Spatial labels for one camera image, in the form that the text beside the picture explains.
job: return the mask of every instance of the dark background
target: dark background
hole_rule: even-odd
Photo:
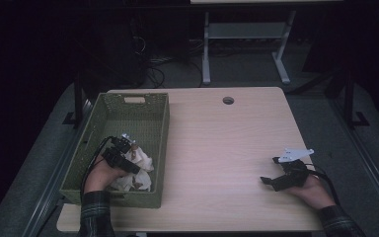
[[[83,6],[81,1],[68,2]],[[132,56],[135,32],[126,24],[132,13],[78,15],[60,13],[59,6],[48,0],[0,1],[0,201],[57,99],[78,74],[89,97],[144,81],[144,60]],[[185,58],[188,38],[199,34],[191,27],[199,29],[203,15],[145,14],[157,21],[137,30],[155,42],[155,49]],[[307,22],[308,14],[316,13],[299,14],[296,21]],[[379,1],[347,1],[323,19],[312,30],[293,29],[294,40],[315,40],[305,69],[323,73],[335,66],[346,68],[379,110]],[[109,32],[116,38],[107,37]],[[82,45],[119,67],[112,71],[96,63]]]

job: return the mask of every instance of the table top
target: table top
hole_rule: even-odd
[[[341,2],[343,0],[190,0],[192,4],[223,4],[223,3],[316,3]]]
[[[167,92],[170,126],[162,206],[112,207],[115,231],[315,231],[314,210],[260,176],[283,175],[272,157],[305,149],[281,89],[121,90]],[[223,103],[231,97],[232,105]],[[311,163],[310,157],[302,159]],[[79,230],[80,206],[65,204],[60,231]]]

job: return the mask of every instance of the human hand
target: human hand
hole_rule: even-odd
[[[116,178],[126,176],[128,173],[120,168],[112,168],[102,155],[95,161],[94,169],[89,174],[84,188],[84,194],[93,191],[103,191]]]
[[[322,209],[327,206],[336,205],[320,180],[313,175],[309,175],[303,187],[292,187],[286,191],[303,199],[315,209]]]

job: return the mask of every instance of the plaid sleeve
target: plaid sleeve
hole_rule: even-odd
[[[365,236],[359,226],[338,205],[320,209],[318,214],[328,237]]]
[[[109,192],[97,191],[84,194],[78,236],[114,236],[110,214]]]

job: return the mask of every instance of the crumpled white paper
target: crumpled white paper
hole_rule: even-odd
[[[138,147],[133,150],[130,149],[125,154],[125,159],[133,162],[140,167],[140,171],[135,174],[128,174],[125,177],[118,178],[111,183],[111,187],[119,191],[129,191],[131,188],[136,190],[147,190],[150,192],[152,181],[148,172],[154,170],[152,164],[152,158],[148,157],[143,150]]]

